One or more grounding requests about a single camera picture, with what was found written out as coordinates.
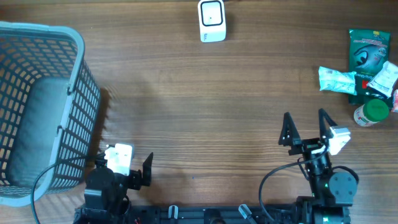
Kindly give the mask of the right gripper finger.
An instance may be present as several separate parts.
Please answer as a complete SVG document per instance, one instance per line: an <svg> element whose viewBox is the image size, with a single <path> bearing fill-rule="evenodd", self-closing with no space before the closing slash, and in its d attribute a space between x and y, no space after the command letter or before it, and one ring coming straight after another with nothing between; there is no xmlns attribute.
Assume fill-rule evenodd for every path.
<svg viewBox="0 0 398 224"><path fill-rule="evenodd" d="M330 137L330 128L337 124L330 118L328 113L323 109L318 110L320 138L326 139Z"/></svg>
<svg viewBox="0 0 398 224"><path fill-rule="evenodd" d="M279 145L298 146L301 145L301 138L295 123L289 112L284 113L282 130L279 137Z"/></svg>

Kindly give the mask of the light green wipes packet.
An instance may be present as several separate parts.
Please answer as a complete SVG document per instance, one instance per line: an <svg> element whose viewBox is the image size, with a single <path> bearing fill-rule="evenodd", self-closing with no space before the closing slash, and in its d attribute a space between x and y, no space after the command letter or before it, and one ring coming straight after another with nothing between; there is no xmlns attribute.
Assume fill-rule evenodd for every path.
<svg viewBox="0 0 398 224"><path fill-rule="evenodd" d="M320 91L334 91L355 95L356 72L339 72L330 68L319 67Z"/></svg>

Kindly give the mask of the green lid seasoning jar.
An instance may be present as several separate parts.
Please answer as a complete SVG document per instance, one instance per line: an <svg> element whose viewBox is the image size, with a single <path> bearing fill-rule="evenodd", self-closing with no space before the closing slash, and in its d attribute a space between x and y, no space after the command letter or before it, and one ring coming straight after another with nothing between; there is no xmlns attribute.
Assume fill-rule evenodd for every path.
<svg viewBox="0 0 398 224"><path fill-rule="evenodd" d="M384 121L389 116L389 108L379 99L373 99L357 108L354 112L354 120L362 127L369 127Z"/></svg>

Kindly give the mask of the white foil pouch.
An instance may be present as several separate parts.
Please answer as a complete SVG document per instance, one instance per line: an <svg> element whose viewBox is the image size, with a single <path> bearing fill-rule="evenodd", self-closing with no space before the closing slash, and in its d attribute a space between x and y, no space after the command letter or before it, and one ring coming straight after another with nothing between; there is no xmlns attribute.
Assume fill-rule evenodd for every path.
<svg viewBox="0 0 398 224"><path fill-rule="evenodd" d="M387 98L392 95L393 87L397 81L397 66L389 61L384 62L382 69L367 84L368 87L376 90Z"/></svg>

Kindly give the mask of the orange snack packet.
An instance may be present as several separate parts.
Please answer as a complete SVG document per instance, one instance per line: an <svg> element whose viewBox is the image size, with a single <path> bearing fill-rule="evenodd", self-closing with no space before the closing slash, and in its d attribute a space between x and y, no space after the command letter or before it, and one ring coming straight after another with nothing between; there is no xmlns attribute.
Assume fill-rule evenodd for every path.
<svg viewBox="0 0 398 224"><path fill-rule="evenodd" d="M398 113L398 90L395 90L392 94L392 109L391 111L394 113Z"/></svg>

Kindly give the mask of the green glove package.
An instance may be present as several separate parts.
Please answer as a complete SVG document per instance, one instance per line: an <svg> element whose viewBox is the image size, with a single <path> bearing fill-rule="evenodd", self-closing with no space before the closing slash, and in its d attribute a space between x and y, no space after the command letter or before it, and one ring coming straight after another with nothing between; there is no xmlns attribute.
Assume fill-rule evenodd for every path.
<svg viewBox="0 0 398 224"><path fill-rule="evenodd" d="M368 87L370 82L388 61L390 38L388 32L379 30L350 29L349 71L355 72L355 94L348 97L352 105L362 105L369 100L380 99L392 108L392 97Z"/></svg>

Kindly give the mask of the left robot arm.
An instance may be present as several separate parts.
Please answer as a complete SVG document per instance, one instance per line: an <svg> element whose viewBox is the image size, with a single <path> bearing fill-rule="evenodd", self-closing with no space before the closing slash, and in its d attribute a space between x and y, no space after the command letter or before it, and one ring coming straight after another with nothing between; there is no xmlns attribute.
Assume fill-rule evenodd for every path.
<svg viewBox="0 0 398 224"><path fill-rule="evenodd" d="M106 167L105 158L96 160L97 168L87 177L85 203L75 210L74 223L139 223L133 220L127 191L150 186L153 153L142 164L142 170L118 174Z"/></svg>

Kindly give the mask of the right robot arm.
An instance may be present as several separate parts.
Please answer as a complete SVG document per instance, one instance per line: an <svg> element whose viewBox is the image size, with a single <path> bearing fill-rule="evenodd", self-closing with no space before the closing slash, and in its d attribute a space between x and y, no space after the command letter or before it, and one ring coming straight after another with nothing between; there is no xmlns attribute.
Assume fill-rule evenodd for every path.
<svg viewBox="0 0 398 224"><path fill-rule="evenodd" d="M301 155L300 170L310 184L311 197L299 196L287 211L292 223L350 223L349 208L357 193L359 176L345 166L333 167L330 156L337 155L351 139L347 127L337 125L325 110L318 110L320 136L301 139L293 118L286 112L279 144L289 146L289 155Z"/></svg>

